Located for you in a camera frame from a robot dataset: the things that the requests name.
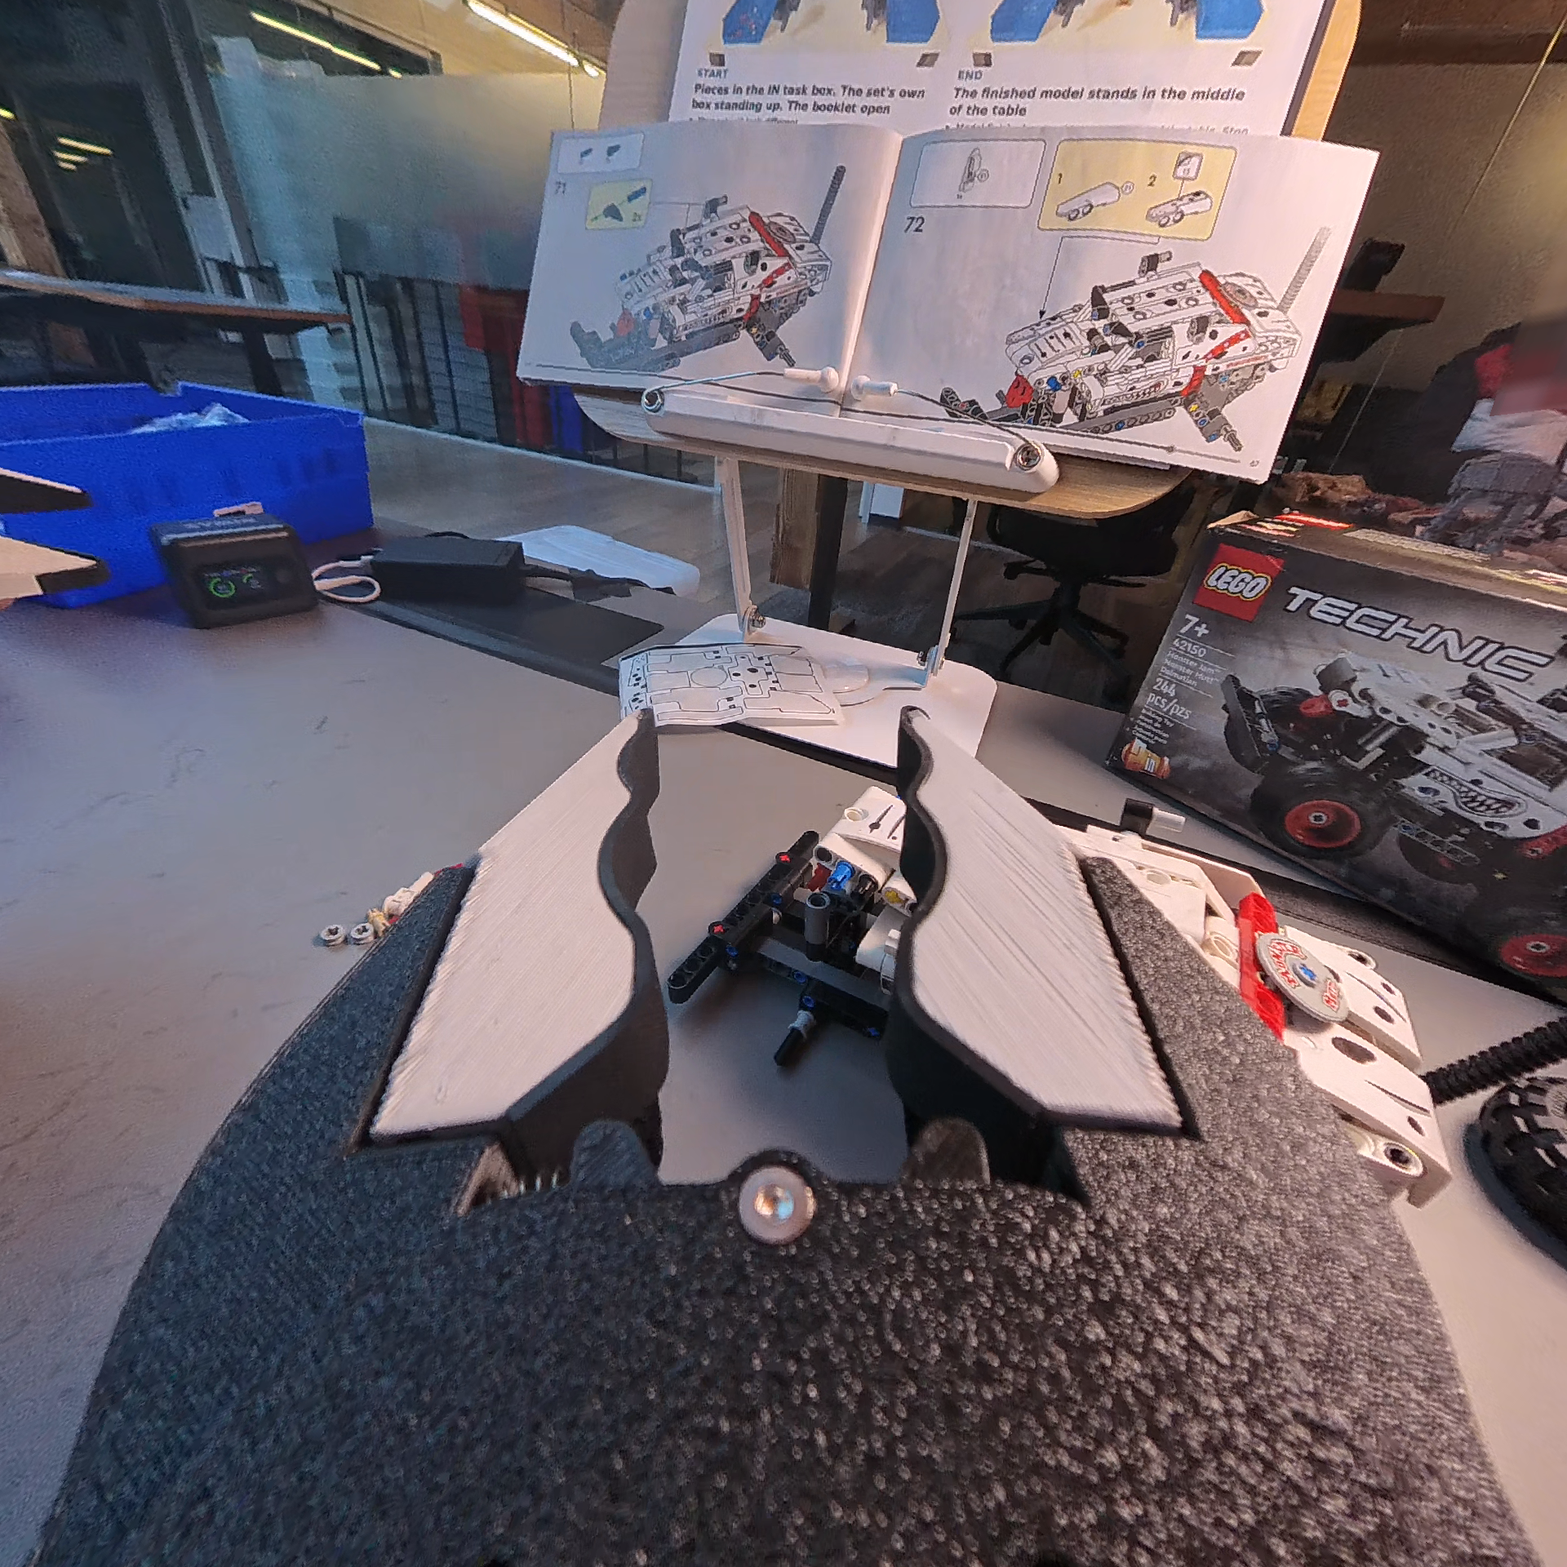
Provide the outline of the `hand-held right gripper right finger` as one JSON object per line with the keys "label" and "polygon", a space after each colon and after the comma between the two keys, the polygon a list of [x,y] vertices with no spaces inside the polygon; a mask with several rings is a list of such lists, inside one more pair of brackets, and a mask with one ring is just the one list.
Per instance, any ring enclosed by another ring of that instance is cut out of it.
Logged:
{"label": "hand-held right gripper right finger", "polygon": [[914,910],[893,960],[899,1089],[934,1111],[918,1053],[1030,1117],[1177,1132],[1183,1109],[1065,835],[921,708],[903,708],[899,867]]}

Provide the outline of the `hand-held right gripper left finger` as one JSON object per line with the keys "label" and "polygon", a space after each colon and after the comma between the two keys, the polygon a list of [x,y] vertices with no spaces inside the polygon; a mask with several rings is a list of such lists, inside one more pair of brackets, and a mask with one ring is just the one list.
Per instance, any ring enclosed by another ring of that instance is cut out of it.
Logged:
{"label": "hand-held right gripper left finger", "polygon": [[656,868],[653,716],[638,712],[489,837],[369,1124],[572,1145],[658,1126],[669,1029],[638,902]]}

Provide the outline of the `pile of small lego pieces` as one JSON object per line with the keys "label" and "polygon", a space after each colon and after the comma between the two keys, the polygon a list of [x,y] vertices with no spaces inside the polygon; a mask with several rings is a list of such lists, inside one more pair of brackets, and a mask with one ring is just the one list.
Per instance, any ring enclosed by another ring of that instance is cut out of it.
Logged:
{"label": "pile of small lego pieces", "polygon": [[375,945],[420,898],[421,891],[433,882],[433,878],[433,870],[423,870],[410,883],[397,887],[375,906],[365,910],[358,921],[324,924],[315,932],[311,943],[323,949]]}

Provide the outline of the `white lego truck model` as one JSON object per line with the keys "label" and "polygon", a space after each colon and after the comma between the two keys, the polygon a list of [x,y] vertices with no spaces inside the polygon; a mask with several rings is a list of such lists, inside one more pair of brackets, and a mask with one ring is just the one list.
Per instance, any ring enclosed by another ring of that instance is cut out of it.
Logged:
{"label": "white lego truck model", "polygon": [[[888,1027],[899,936],[914,891],[899,868],[905,803],[869,786],[826,833],[806,831],[712,921],[668,980],[673,1005],[718,969],[768,971],[798,988],[776,1063],[791,1066],[817,1025],[869,1038]],[[1117,829],[1067,827],[1078,855],[1102,855],[1173,924],[1289,1049],[1332,1102],[1362,1163],[1393,1195],[1429,1201],[1451,1176],[1436,1107],[1563,1068],[1563,1021],[1457,1063],[1419,1070],[1404,995],[1371,954],[1287,926],[1253,874],[1147,839],[1155,809],[1128,803]]]}

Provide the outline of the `lego sticker sheet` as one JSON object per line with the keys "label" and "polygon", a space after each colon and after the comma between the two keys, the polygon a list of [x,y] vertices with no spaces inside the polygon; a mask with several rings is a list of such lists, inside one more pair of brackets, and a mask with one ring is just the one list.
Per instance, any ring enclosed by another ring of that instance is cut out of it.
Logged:
{"label": "lego sticker sheet", "polygon": [[619,716],[662,729],[836,725],[843,710],[821,661],[794,645],[681,643],[619,658]]}

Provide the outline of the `lego set box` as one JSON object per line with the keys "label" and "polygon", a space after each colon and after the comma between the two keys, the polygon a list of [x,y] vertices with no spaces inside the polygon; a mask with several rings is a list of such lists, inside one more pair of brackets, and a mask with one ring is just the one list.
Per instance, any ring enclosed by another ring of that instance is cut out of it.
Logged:
{"label": "lego set box", "polygon": [[1235,514],[1106,766],[1561,999],[1563,633],[1539,564]]}

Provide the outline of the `black lego tyre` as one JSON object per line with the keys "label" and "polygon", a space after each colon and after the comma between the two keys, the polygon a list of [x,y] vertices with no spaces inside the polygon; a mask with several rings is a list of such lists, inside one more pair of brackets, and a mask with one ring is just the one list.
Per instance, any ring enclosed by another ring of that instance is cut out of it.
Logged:
{"label": "black lego tyre", "polygon": [[1500,1087],[1475,1120],[1485,1171],[1503,1206],[1565,1257],[1565,1072],[1543,1070]]}

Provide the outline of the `blue plastic bin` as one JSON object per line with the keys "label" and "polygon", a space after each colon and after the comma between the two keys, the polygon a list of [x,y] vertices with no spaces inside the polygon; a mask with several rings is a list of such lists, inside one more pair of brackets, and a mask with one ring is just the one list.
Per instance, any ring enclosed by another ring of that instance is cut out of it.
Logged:
{"label": "blue plastic bin", "polygon": [[91,495],[78,510],[4,510],[9,536],[106,561],[104,583],[45,596],[61,609],[164,583],[156,522],[259,503],[306,542],[373,525],[358,410],[214,383],[4,387],[2,466]]}

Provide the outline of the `wooden desk with black legs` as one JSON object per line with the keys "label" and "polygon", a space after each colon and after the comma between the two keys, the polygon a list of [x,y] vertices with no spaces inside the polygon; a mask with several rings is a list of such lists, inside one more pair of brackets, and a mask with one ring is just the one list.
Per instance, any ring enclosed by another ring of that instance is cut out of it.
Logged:
{"label": "wooden desk with black legs", "polygon": [[84,329],[89,341],[112,339],[134,378],[153,383],[143,341],[179,341],[186,326],[227,329],[244,344],[257,393],[280,398],[281,378],[267,337],[298,335],[315,326],[349,326],[351,313],[287,303],[237,300],[226,294],[171,286],[138,286],[97,279],[67,279],[45,272],[2,270],[4,320]]}

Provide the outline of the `black power adapter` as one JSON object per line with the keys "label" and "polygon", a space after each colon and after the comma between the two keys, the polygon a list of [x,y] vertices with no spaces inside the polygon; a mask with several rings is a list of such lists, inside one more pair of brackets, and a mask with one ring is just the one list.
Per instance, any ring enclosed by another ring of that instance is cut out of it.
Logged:
{"label": "black power adapter", "polygon": [[438,533],[386,540],[365,559],[386,600],[505,604],[524,587],[517,540]]}

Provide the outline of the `white ribbed plastic container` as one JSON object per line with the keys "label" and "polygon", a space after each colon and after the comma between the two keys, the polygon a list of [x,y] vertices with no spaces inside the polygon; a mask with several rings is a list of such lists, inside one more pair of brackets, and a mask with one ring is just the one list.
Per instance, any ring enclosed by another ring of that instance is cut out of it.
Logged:
{"label": "white ribbed plastic container", "polygon": [[533,570],[526,585],[548,594],[599,600],[627,594],[632,587],[677,594],[692,583],[686,563],[642,550],[627,540],[578,523],[552,523],[528,533],[503,535],[518,542]]}

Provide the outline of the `black office chair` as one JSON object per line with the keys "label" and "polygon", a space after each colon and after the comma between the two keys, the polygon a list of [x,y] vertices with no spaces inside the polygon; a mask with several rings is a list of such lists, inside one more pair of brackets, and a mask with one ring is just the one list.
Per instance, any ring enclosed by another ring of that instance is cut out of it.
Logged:
{"label": "black office chair", "polygon": [[1084,611],[1082,591],[1087,585],[1125,587],[1166,574],[1177,559],[1177,529],[1192,494],[1194,484],[1181,482],[1143,507],[1091,522],[1018,507],[994,510],[987,536],[1024,557],[1005,564],[1003,577],[1041,574],[1054,579],[1054,589],[1046,600],[961,611],[955,619],[1007,620],[1024,628],[1024,635],[1002,656],[1000,674],[1007,674],[1033,643],[1048,643],[1058,632],[1067,632],[1106,667],[1106,699],[1125,701],[1130,688],[1125,661],[1128,635]]}

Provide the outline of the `frosted glass partition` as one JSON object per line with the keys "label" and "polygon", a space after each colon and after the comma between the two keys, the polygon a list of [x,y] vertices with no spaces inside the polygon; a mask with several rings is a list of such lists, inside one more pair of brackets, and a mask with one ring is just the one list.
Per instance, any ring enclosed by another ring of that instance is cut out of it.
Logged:
{"label": "frosted glass partition", "polygon": [[242,253],[298,307],[341,307],[347,272],[526,285],[552,134],[600,107],[574,70],[326,72],[237,33],[209,92]]}

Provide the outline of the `white book stand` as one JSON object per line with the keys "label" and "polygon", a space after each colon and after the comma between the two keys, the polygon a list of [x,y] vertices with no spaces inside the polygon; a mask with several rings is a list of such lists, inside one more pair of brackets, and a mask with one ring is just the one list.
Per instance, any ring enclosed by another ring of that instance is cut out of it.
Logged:
{"label": "white book stand", "polygon": [[[1026,495],[1052,488],[1059,477],[1056,456],[1037,436],[1022,436],[992,423],[933,426],[890,413],[841,413],[832,400],[822,398],[742,400],[737,393],[718,389],[714,382],[649,387],[640,402],[658,430],[699,439],[755,443],[800,456],[830,456],[839,451],[856,462],[880,467],[890,467],[893,456],[908,456],[919,473],[994,482]],[[806,624],[765,619],[752,591],[739,462],[718,460],[716,473],[737,609],[690,632],[683,643],[744,641],[798,647],[824,665],[843,712],[836,725],[733,723],[785,738],[804,738],[845,757],[891,766],[899,712],[912,702],[921,706],[962,753],[975,755],[996,682],[990,674],[951,663],[947,639],[979,499],[966,497],[968,514],[957,544],[940,632],[925,652],[908,652]]]}

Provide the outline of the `printed task instruction sheet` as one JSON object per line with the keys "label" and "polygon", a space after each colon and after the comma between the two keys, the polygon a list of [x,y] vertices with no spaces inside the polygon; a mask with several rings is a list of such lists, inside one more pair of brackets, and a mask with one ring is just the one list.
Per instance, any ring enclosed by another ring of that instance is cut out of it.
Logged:
{"label": "printed task instruction sheet", "polygon": [[696,1],[675,120],[1285,132],[1322,1]]}

